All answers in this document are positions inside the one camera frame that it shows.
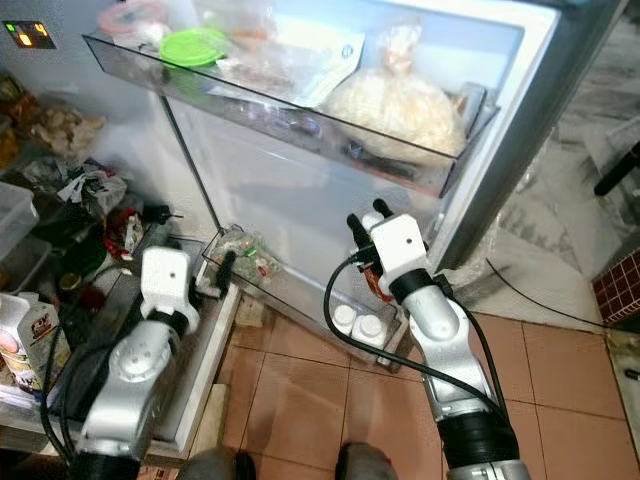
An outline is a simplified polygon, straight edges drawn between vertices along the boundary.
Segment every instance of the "milk carton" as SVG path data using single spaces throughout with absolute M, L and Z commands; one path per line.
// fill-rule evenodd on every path
M 60 327 L 55 308 L 37 300 L 0 294 L 0 354 L 15 376 L 18 386 L 39 393 L 44 384 L 49 350 Z M 71 355 L 69 344 L 60 332 L 51 368 L 55 381 Z

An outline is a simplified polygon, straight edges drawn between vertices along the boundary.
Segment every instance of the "tiled floor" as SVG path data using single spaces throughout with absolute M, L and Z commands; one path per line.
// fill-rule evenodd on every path
M 534 480 L 640 480 L 601 337 L 479 321 Z M 260 480 L 329 480 L 345 441 L 384 450 L 400 480 L 446 476 L 418 375 L 350 359 L 276 314 L 234 329 L 218 381 L 231 386 L 224 443 L 254 455 Z

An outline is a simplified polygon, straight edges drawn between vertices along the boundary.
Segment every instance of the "green plastic container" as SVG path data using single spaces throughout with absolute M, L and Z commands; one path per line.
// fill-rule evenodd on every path
M 186 95 L 208 90 L 212 80 L 178 67 L 206 68 L 215 65 L 224 57 L 224 41 L 224 34 L 211 28 L 190 28 L 168 35 L 160 45 L 160 58 L 171 64 L 167 65 L 171 82 Z

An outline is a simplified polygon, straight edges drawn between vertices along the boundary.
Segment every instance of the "refrigerator shelf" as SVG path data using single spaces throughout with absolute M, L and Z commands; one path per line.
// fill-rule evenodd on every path
M 100 33 L 83 35 L 83 38 L 102 70 L 110 75 L 436 198 L 442 197 L 459 177 L 474 146 L 498 111 L 487 89 L 465 84 L 457 95 L 470 99 L 466 102 L 467 110 L 463 112 L 467 143 L 459 155 L 452 156 L 345 122 L 317 109 L 257 92 L 248 85 L 229 83 L 217 78 L 214 68 L 181 67 L 152 54 L 116 45 Z M 213 93 L 220 89 L 231 96 L 250 96 L 254 100 L 239 100 Z M 355 130 L 369 138 L 384 141 L 393 149 L 410 152 L 413 158 L 424 158 L 426 164 L 416 165 L 375 156 L 349 138 L 347 133 Z
M 244 230 L 238 225 L 234 225 L 230 229 L 220 230 L 202 253 L 205 261 L 201 265 L 196 278 L 196 289 L 202 294 L 215 295 L 217 293 L 214 284 L 222 262 L 216 257 L 214 251 L 220 239 L 230 231 Z M 260 282 L 256 282 L 255 279 L 248 279 L 240 275 L 237 269 L 234 269 L 231 273 L 231 281 L 251 296 L 288 318 L 295 320 L 305 328 L 328 340 L 337 341 L 324 320 L 324 285 L 305 277 L 282 262 L 279 263 L 279 267 L 279 271 Z M 352 307 L 357 315 L 376 315 L 387 325 L 384 349 L 395 352 L 401 337 L 404 336 L 407 321 L 395 306 L 383 302 L 371 293 L 363 276 L 360 280 L 361 282 L 358 285 L 354 285 L 352 282 L 339 285 L 343 287 L 342 290 L 349 290 L 349 294 L 334 289 L 330 310 L 333 312 L 338 305 L 346 304 Z M 347 350 L 352 350 L 354 355 L 364 360 L 374 361 L 374 357 L 369 354 L 357 349 L 347 348 L 345 344 L 341 344 L 341 346 Z

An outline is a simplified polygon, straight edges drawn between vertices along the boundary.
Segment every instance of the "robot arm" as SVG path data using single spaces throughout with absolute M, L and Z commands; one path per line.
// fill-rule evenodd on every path
M 495 399 L 469 347 L 470 320 L 465 309 L 448 299 L 427 272 L 426 247 L 416 220 L 406 214 L 393 216 L 381 200 L 376 200 L 374 208 L 377 212 L 365 215 L 362 224 L 357 225 L 353 216 L 348 223 L 361 251 L 366 243 L 363 230 L 368 234 L 367 247 L 373 246 L 375 252 L 367 255 L 368 268 L 378 272 L 382 293 L 392 295 L 408 312 L 410 332 L 424 365 Z M 530 479 L 519 460 L 506 412 L 500 415 L 497 408 L 487 406 L 486 398 L 433 376 L 425 375 L 423 381 L 451 469 L 450 480 Z
M 71 479 L 135 479 L 164 394 L 175 374 L 181 339 L 198 312 L 188 300 L 189 256 L 154 247 L 144 251 L 142 320 L 112 351 L 107 381 L 82 428 Z

